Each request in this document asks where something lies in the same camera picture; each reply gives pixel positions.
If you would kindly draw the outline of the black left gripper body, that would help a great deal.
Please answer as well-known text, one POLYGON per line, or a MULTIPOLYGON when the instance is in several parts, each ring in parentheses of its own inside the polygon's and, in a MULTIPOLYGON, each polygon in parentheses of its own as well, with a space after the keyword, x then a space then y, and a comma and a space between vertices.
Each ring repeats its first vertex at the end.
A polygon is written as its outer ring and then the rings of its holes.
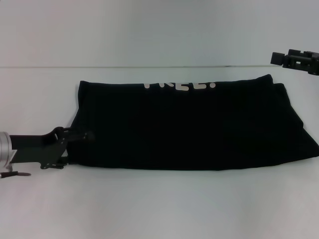
POLYGON ((56 168, 56 162, 66 150, 67 141, 63 138, 63 127, 56 127, 45 135, 11 135, 12 149, 16 153, 12 164, 40 164, 41 169, 56 168))

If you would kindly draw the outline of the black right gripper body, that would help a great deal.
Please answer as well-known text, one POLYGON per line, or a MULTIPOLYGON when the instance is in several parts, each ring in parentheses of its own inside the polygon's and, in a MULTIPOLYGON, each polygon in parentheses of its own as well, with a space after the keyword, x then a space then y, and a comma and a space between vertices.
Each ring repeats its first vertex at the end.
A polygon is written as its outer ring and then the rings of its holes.
POLYGON ((310 75, 319 75, 319 54, 311 51, 290 49, 284 56, 283 68, 305 71, 310 75))

